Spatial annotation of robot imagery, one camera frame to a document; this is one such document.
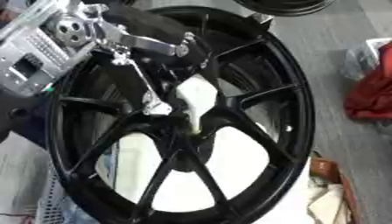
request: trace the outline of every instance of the screw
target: screw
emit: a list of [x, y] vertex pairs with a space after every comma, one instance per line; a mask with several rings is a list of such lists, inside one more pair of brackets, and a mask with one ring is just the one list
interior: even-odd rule
[[189, 53], [189, 48], [187, 45], [179, 45], [176, 47], [176, 54], [177, 56], [184, 57]]

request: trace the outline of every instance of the metal bracket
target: metal bracket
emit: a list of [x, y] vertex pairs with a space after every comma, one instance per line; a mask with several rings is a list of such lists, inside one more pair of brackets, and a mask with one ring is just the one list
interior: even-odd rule
[[115, 58], [112, 60], [112, 63], [117, 66], [133, 66], [135, 68], [137, 75], [148, 89], [143, 97], [143, 103], [145, 105], [143, 112], [147, 116], [168, 116], [172, 112], [172, 106], [159, 98], [154, 88], [139, 68], [139, 65], [133, 59], [130, 59], [129, 56], [130, 52], [115, 52]]

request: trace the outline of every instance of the black alloy rim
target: black alloy rim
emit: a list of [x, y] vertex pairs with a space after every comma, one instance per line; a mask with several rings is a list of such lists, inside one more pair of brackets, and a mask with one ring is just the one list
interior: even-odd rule
[[282, 17], [297, 17], [321, 11], [334, 0], [235, 0], [252, 11]]
[[[97, 75], [96, 61], [92, 59], [74, 71], [52, 99], [48, 146], [60, 183], [80, 207], [101, 223], [251, 223], [267, 213], [287, 193], [310, 154], [314, 108], [305, 76], [280, 41], [257, 29], [259, 24], [254, 21], [223, 10], [203, 7], [171, 7], [153, 12], [178, 20], [193, 31], [197, 29], [196, 32], [204, 39], [209, 39], [209, 33], [219, 31], [226, 37], [235, 37], [236, 41], [240, 41], [236, 47], [214, 49], [214, 55], [223, 71], [221, 78], [242, 87], [245, 94], [225, 97], [222, 103], [203, 116], [203, 131], [197, 136], [189, 136], [181, 131], [184, 125], [181, 118], [148, 117], [138, 110], [129, 112], [117, 96], [111, 95], [114, 100], [109, 101], [101, 95], [96, 98], [93, 94], [81, 94], [92, 85], [87, 84], [88, 79]], [[259, 68], [262, 67], [270, 77], [275, 77], [276, 82], [260, 86], [263, 74], [246, 75], [239, 67], [242, 63], [236, 64], [244, 56], [244, 60], [249, 60], [246, 57], [256, 58], [261, 64]], [[282, 124], [278, 129], [277, 141], [242, 112], [256, 104], [269, 102], [278, 102], [281, 108], [277, 112]], [[99, 112], [113, 116], [114, 121], [105, 133], [91, 143], [91, 132], [87, 135], [83, 130], [93, 128], [81, 126], [82, 115], [75, 111]], [[285, 127], [288, 125], [293, 131], [287, 131]], [[194, 147], [225, 126], [233, 126], [254, 138], [269, 153], [271, 161], [257, 181], [233, 199], [225, 197]], [[171, 132], [162, 136], [162, 133], [157, 133], [162, 127], [171, 127]], [[181, 154], [187, 157], [193, 170], [210, 190], [215, 206], [189, 213], [152, 209], [154, 196], [171, 171], [178, 150], [165, 150], [167, 153], [161, 165], [137, 204], [104, 184], [94, 173], [96, 160], [120, 137], [132, 131], [149, 135], [158, 148], [177, 149], [176, 145], [181, 144]]]

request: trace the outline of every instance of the hole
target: hole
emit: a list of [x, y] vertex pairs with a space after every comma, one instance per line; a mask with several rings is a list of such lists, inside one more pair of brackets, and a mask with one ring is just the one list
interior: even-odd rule
[[62, 26], [59, 28], [59, 30], [60, 30], [62, 33], [68, 32], [68, 29], [67, 29], [64, 25], [62, 25]]
[[78, 31], [81, 29], [81, 26], [79, 24], [74, 23], [74, 24], [72, 24], [72, 28], [74, 31]]
[[71, 40], [72, 40], [73, 42], [78, 42], [78, 41], [79, 41], [79, 38], [78, 38], [77, 36], [73, 35], [73, 36], [71, 37]]
[[10, 112], [10, 117], [11, 118], [21, 118], [21, 117], [26, 117], [27, 115], [28, 115], [27, 110], [25, 110], [23, 108], [14, 108]]

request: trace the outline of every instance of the bolt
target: bolt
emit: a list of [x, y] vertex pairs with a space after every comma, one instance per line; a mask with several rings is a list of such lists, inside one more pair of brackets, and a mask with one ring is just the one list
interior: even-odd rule
[[189, 48], [187, 45], [179, 45], [176, 47], [176, 54], [177, 56], [184, 57], [189, 53]]
[[186, 32], [185, 33], [185, 39], [187, 39], [187, 40], [190, 40], [190, 41], [192, 41], [192, 42], [194, 42], [194, 34], [193, 33], [191, 33], [191, 32]]

